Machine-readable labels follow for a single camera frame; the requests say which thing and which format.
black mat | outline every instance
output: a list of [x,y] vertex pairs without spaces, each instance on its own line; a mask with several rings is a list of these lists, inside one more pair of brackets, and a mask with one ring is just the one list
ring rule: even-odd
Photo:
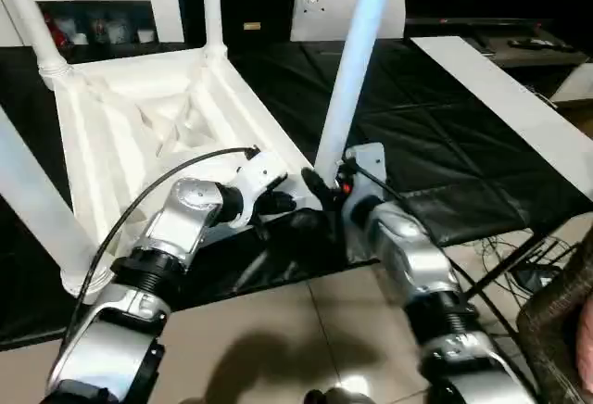
[[[69,61],[179,48],[183,45],[75,48]],[[311,161],[340,52],[341,44],[279,44],[230,55]],[[0,81],[0,105],[69,201],[56,106],[31,49],[0,49]],[[406,43],[375,47],[349,136],[350,144],[368,141],[385,145],[390,182],[443,246],[537,228],[591,209],[588,199],[487,107]],[[0,349],[56,337],[72,306],[57,267],[4,203],[0,224],[7,237],[0,249],[0,291],[6,299]],[[270,236],[264,243],[246,232],[201,251],[178,307],[356,266],[345,259],[319,212],[284,217],[270,226]]]

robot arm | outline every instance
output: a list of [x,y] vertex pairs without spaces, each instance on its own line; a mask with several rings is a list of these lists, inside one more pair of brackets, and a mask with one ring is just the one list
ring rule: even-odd
[[258,198],[286,176],[259,153],[227,185],[181,179],[148,223],[113,281],[88,310],[50,374],[45,404],[144,404],[165,349],[158,343],[209,227],[246,225]]
[[[346,158],[385,180],[383,146],[348,149]],[[434,402],[535,404],[467,304],[447,257],[423,226],[361,173],[343,209],[347,235],[383,262],[421,348],[420,372]]]

black cable wire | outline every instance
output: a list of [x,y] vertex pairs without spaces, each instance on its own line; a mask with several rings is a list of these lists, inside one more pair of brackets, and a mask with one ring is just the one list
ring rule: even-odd
[[[490,244],[490,247],[492,248],[492,251],[494,251],[494,254],[496,255],[497,259],[498,259],[498,263],[502,262],[502,256],[500,255],[500,253],[498,252],[497,246],[495,245],[496,240],[492,239],[492,238],[488,238],[487,242]],[[515,290],[512,288],[513,283],[511,282],[511,279],[509,277],[509,274],[507,272],[504,273],[504,278],[507,281],[507,285],[509,286],[509,291],[512,294],[512,298],[515,300],[515,303],[517,304],[517,307],[519,307],[519,309],[523,308],[523,304],[521,303],[521,301],[519,300],[519,297],[517,296],[517,293],[515,293]]]
[[393,189],[387,183],[383,182],[382,180],[377,179],[370,172],[368,172],[367,170],[362,168],[361,165],[359,165],[353,158],[345,158],[344,164],[346,166],[349,166],[352,170],[354,170],[356,172],[360,172],[367,179],[369,179],[372,182],[381,186],[387,193],[389,193],[393,198],[395,198],[397,200],[397,202],[401,203],[402,206],[406,206],[406,199],[404,198],[404,196],[402,196],[398,191]]
[[558,262],[560,262],[560,261],[561,261],[563,258],[565,258],[565,257],[566,257],[568,254],[572,253],[572,252],[573,252],[575,249],[579,248],[579,247],[580,247],[580,245],[581,245],[581,242],[577,242],[576,244],[569,246],[569,247],[568,247],[568,248],[566,248],[564,251],[562,251],[562,252],[561,252],[561,254],[560,254],[558,257],[556,257],[556,258],[554,258],[554,259],[552,259],[552,260],[549,260],[549,262],[548,262],[548,264],[547,264],[547,265],[553,265],[553,264],[555,264],[555,263],[558,263]]
[[142,193],[140,193],[140,195],[138,197],[136,197],[134,199],[134,201],[130,204],[129,207],[126,208],[125,211],[123,211],[123,214],[121,214],[121,217],[118,219],[118,221],[115,223],[115,225],[113,225],[113,228],[111,228],[111,230],[109,231],[109,233],[107,234],[107,236],[105,237],[105,239],[103,240],[103,242],[101,243],[99,248],[96,250],[96,253],[93,256],[93,259],[91,260],[91,264],[89,265],[89,270],[86,273],[86,276],[84,277],[84,282],[82,283],[81,291],[76,298],[76,304],[74,305],[74,310],[72,311],[72,316],[70,318],[70,322],[68,324],[68,327],[66,327],[66,331],[64,332],[64,337],[62,338],[62,343],[59,348],[59,355],[61,355],[63,353],[64,348],[66,347],[66,345],[72,338],[72,332],[74,330],[74,327],[76,326],[76,322],[78,321],[78,314],[80,312],[82,302],[84,301],[84,297],[86,296],[86,293],[89,289],[91,281],[93,280],[93,276],[95,275],[96,267],[98,267],[99,262],[101,261],[101,258],[103,256],[103,253],[105,253],[105,251],[107,250],[107,247],[111,243],[111,240],[113,239],[113,237],[115,237],[115,234],[120,230],[121,225],[123,225],[123,223],[126,222],[126,220],[130,217],[130,215],[133,213],[133,211],[138,207],[138,205],[140,205],[140,203],[146,198],[146,196],[148,196],[150,193],[152,193],[159,185],[161,185],[163,182],[165,182],[167,179],[169,179],[171,177],[171,175],[176,174],[180,170],[184,170],[188,166],[192,166],[196,163],[199,163],[200,161],[203,161],[203,160],[206,160],[209,158],[214,158],[214,157],[222,156],[225,154],[234,154],[234,153],[238,153],[238,152],[243,152],[247,155],[247,158],[250,158],[253,155],[253,153],[257,153],[258,151],[256,148],[252,148],[252,147],[232,147],[229,149],[221,149],[219,151],[209,152],[207,154],[204,154],[202,156],[198,156],[195,158],[190,158],[189,160],[185,161],[184,163],[176,166],[172,170],[168,170],[163,175],[158,177],[155,181],[153,181],[150,185],[148,185],[147,188]]

black stand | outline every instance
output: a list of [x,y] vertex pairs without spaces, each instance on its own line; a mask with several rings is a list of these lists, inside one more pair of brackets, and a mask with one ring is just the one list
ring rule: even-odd
[[469,299],[474,297],[478,292],[484,290],[492,282],[494,282],[500,275],[504,274],[511,268],[520,264],[525,260],[527,256],[531,254],[531,251],[535,249],[542,240],[549,236],[554,230],[558,229],[564,221],[556,223],[554,225],[542,226],[541,229],[534,230],[534,233],[529,237],[521,246],[515,249],[509,254],[504,260],[502,260],[494,270],[490,271],[482,279],[477,281],[467,292],[466,296]]

beige floor tile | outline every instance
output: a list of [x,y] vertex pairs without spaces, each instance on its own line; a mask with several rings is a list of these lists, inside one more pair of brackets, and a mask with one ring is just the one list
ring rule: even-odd
[[411,397],[400,399],[392,404],[424,404],[425,392],[417,393]]
[[309,281],[341,380],[364,377],[377,404],[426,388],[405,314],[395,305],[378,266]]
[[554,235],[565,240],[569,245],[580,242],[591,228],[593,223],[593,212],[573,217],[566,222]]
[[336,384],[306,284],[175,313],[151,404],[302,402]]
[[59,343],[47,342],[0,353],[0,391],[6,404],[38,404]]

